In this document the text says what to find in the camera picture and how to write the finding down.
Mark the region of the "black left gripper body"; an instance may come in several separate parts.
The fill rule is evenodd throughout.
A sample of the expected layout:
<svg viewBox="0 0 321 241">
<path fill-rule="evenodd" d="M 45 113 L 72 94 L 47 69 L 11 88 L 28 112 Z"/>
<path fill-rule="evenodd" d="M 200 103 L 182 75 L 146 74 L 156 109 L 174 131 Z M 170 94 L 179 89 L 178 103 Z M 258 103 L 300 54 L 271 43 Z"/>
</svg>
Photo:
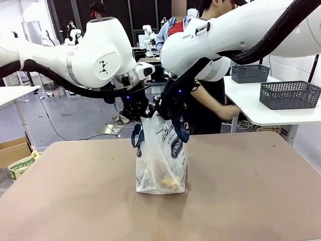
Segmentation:
<svg viewBox="0 0 321 241">
<path fill-rule="evenodd" d="M 129 110 L 133 113 L 137 121 L 141 122 L 141 114 L 149 105 L 149 100 L 145 95 L 145 90 L 140 89 L 131 93 L 127 93 L 126 95 L 121 97 L 123 108 Z"/>
</svg>

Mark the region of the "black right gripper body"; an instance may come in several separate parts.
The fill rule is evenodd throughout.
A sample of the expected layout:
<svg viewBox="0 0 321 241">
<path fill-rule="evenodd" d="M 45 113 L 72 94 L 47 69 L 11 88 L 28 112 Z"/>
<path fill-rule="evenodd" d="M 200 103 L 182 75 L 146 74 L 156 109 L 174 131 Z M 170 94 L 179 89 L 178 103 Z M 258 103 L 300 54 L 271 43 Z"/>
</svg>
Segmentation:
<svg viewBox="0 0 321 241">
<path fill-rule="evenodd" d="M 190 84 L 176 85 L 174 80 L 168 80 L 160 95 L 158 113 L 163 119 L 175 119 L 183 115 L 185 102 L 192 91 Z"/>
</svg>

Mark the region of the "person's right hand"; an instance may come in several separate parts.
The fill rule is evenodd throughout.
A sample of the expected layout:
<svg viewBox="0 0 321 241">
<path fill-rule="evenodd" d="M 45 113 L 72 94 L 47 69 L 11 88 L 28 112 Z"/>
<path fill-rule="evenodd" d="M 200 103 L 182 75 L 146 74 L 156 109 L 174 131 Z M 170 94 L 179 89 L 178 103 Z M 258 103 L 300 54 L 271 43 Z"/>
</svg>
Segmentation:
<svg viewBox="0 0 321 241">
<path fill-rule="evenodd" d="M 220 110 L 220 118 L 222 120 L 230 121 L 233 117 L 240 113 L 240 108 L 236 105 L 223 105 Z"/>
</svg>

